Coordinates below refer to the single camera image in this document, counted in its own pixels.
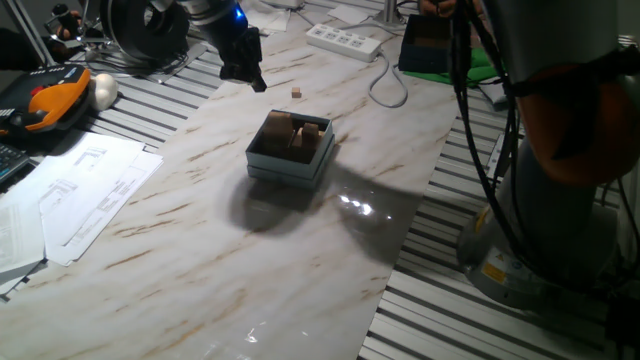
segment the keyboard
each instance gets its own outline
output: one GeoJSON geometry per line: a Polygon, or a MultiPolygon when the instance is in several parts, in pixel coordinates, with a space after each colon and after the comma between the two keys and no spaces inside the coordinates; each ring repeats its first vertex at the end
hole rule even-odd
{"type": "Polygon", "coordinates": [[[29,157],[22,151],[0,144],[0,184],[13,176],[29,163],[29,157]]]}

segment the open box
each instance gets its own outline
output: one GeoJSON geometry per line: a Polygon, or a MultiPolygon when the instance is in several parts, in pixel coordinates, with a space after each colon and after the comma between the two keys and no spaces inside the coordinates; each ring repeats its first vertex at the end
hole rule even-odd
{"type": "Polygon", "coordinates": [[[291,114],[293,126],[296,130],[305,123],[313,123],[318,125],[320,131],[324,131],[324,136],[318,144],[313,157],[308,162],[301,162],[268,154],[264,147],[263,139],[265,120],[265,123],[262,124],[247,148],[246,155],[249,163],[247,170],[251,177],[313,189],[317,185],[322,175],[322,170],[326,167],[331,151],[335,146],[333,125],[329,119],[295,113],[289,114],[291,114]]]}
{"type": "Polygon", "coordinates": [[[398,68],[427,74],[449,71],[451,25],[448,19],[410,15],[398,68]]]}

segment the wooden block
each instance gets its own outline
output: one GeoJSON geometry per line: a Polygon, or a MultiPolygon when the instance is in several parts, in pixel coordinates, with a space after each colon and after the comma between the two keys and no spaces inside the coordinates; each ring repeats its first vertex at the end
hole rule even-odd
{"type": "Polygon", "coordinates": [[[302,97],[302,93],[300,92],[300,88],[292,88],[291,89],[291,97],[294,99],[300,99],[302,97]]]}
{"type": "Polygon", "coordinates": [[[320,140],[318,125],[306,123],[302,127],[302,144],[305,147],[315,148],[320,140]]]}
{"type": "Polygon", "coordinates": [[[287,147],[291,141],[293,130],[291,114],[272,111],[267,116],[262,133],[265,143],[287,147]]]}
{"type": "Polygon", "coordinates": [[[302,147],[302,128],[298,129],[296,137],[293,139],[293,143],[291,143],[291,147],[302,147]]]}
{"type": "Polygon", "coordinates": [[[309,135],[305,137],[304,127],[298,129],[298,132],[296,133],[296,136],[293,139],[293,143],[291,144],[291,146],[297,147],[297,148],[313,149],[313,150],[318,149],[318,145],[320,145],[320,141],[324,136],[324,131],[318,131],[317,125],[315,130],[317,131],[317,134],[315,135],[315,137],[312,137],[310,139],[309,135]]]}

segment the white cable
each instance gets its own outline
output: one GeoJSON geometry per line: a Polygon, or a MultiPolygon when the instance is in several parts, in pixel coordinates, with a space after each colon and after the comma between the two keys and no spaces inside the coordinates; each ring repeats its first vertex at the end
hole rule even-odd
{"type": "Polygon", "coordinates": [[[361,27],[377,27],[379,29],[382,29],[386,32],[388,32],[391,35],[396,35],[396,36],[402,36],[402,34],[398,34],[395,33],[394,31],[402,31],[402,28],[398,28],[398,29],[393,29],[393,28],[388,28],[386,26],[377,24],[377,23],[364,23],[364,24],[356,24],[356,25],[349,25],[349,26],[345,26],[345,27],[341,27],[339,28],[340,30],[349,30],[349,29],[356,29],[356,28],[361,28],[361,27]]]}
{"type": "Polygon", "coordinates": [[[400,73],[398,72],[398,70],[396,70],[396,68],[398,67],[398,64],[393,65],[393,67],[391,68],[391,72],[393,73],[393,76],[395,76],[396,79],[398,79],[398,82],[400,83],[400,85],[402,85],[402,91],[404,92],[402,99],[395,104],[385,104],[380,100],[376,99],[376,97],[373,95],[373,92],[372,92],[373,87],[376,86],[378,81],[380,81],[380,79],[382,79],[382,77],[384,77],[387,74],[387,71],[389,71],[389,65],[390,65],[389,58],[387,58],[387,54],[385,54],[383,50],[380,50],[379,55],[384,59],[384,62],[385,62],[384,71],[377,78],[375,78],[373,82],[371,82],[371,85],[369,85],[369,97],[371,97],[371,100],[377,102],[379,105],[384,106],[386,108],[390,108],[390,109],[399,108],[402,105],[404,105],[404,103],[407,102],[407,99],[409,98],[409,89],[407,89],[407,85],[404,84],[404,81],[402,81],[402,78],[400,77],[400,73]]]}
{"type": "Polygon", "coordinates": [[[316,24],[313,23],[313,21],[309,20],[308,17],[306,17],[305,15],[302,15],[302,13],[300,12],[300,10],[294,10],[293,12],[295,12],[296,14],[298,14],[301,18],[304,19],[304,21],[308,22],[309,24],[311,24],[311,26],[316,26],[316,24]]]}

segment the electrical outlet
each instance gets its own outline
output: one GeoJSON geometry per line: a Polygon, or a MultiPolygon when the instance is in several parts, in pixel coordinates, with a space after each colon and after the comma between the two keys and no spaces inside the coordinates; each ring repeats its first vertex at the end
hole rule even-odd
{"type": "Polygon", "coordinates": [[[307,44],[365,62],[372,62],[382,46],[378,40],[323,24],[307,31],[307,44]]]}

